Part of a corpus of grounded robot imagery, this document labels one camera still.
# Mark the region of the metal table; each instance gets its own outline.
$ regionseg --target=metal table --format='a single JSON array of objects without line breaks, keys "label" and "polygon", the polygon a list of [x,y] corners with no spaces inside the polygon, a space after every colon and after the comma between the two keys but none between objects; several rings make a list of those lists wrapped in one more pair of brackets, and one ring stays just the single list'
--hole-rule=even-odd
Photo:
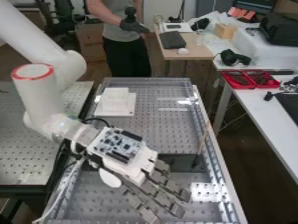
[{"label": "metal table", "polygon": [[[64,92],[68,114],[79,116],[94,82],[78,82]],[[0,194],[30,193],[47,185],[58,145],[23,124],[24,106],[13,82],[0,82]]]},{"label": "metal table", "polygon": [[[130,87],[130,91],[138,93],[135,116],[108,117],[108,122],[143,135],[148,146],[164,158],[173,155],[196,158],[209,119],[199,90],[189,79],[108,78],[98,95],[107,87]],[[172,160],[172,165],[179,162],[177,167],[181,167],[181,170],[176,167],[172,179],[191,189],[192,202],[183,203],[187,210],[183,220],[152,205],[166,223],[248,223],[211,125],[208,133],[200,161],[205,169],[185,172],[184,166],[189,164]],[[64,198],[46,223],[138,224],[144,221],[122,196],[122,190],[106,186],[96,171],[83,170],[72,178]]]}]

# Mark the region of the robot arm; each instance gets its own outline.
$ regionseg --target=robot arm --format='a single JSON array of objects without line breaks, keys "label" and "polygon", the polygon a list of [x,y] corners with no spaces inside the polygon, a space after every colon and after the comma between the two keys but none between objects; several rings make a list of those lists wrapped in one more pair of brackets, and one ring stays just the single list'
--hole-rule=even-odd
[{"label": "robot arm", "polygon": [[6,0],[0,1],[0,38],[35,63],[13,72],[27,109],[27,126],[50,140],[67,142],[83,158],[76,167],[88,160],[111,187],[126,186],[124,197],[148,223],[162,221],[136,192],[143,192],[173,216],[183,218],[185,210],[169,194],[188,202],[191,193],[169,180],[169,165],[158,159],[159,153],[143,138],[120,128],[98,130],[64,113],[62,91],[84,74],[86,61],[80,54],[66,52],[52,42]]}]

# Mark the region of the monitor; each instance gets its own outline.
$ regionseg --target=monitor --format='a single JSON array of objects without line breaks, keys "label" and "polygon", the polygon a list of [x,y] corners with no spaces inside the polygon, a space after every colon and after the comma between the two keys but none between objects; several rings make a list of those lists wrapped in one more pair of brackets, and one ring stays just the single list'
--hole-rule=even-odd
[{"label": "monitor", "polygon": [[267,14],[273,11],[277,0],[235,0],[233,6]]}]

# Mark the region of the human hand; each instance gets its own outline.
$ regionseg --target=human hand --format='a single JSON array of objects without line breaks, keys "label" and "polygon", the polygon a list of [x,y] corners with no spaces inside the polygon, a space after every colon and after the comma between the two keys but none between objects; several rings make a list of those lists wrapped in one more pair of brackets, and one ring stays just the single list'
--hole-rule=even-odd
[{"label": "human hand", "polygon": [[150,29],[146,26],[143,26],[139,22],[128,23],[126,20],[123,20],[120,23],[120,28],[124,31],[130,31],[130,32],[135,31],[139,34],[150,33]]}]

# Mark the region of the cardboard box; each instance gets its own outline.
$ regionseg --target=cardboard box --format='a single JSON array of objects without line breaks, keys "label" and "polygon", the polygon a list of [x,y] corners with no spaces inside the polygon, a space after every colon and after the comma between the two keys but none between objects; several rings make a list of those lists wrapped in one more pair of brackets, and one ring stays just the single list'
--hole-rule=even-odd
[{"label": "cardboard box", "polygon": [[107,60],[103,48],[104,23],[76,26],[82,54],[87,62]]},{"label": "cardboard box", "polygon": [[237,28],[224,24],[216,25],[216,35],[223,39],[233,39]]}]

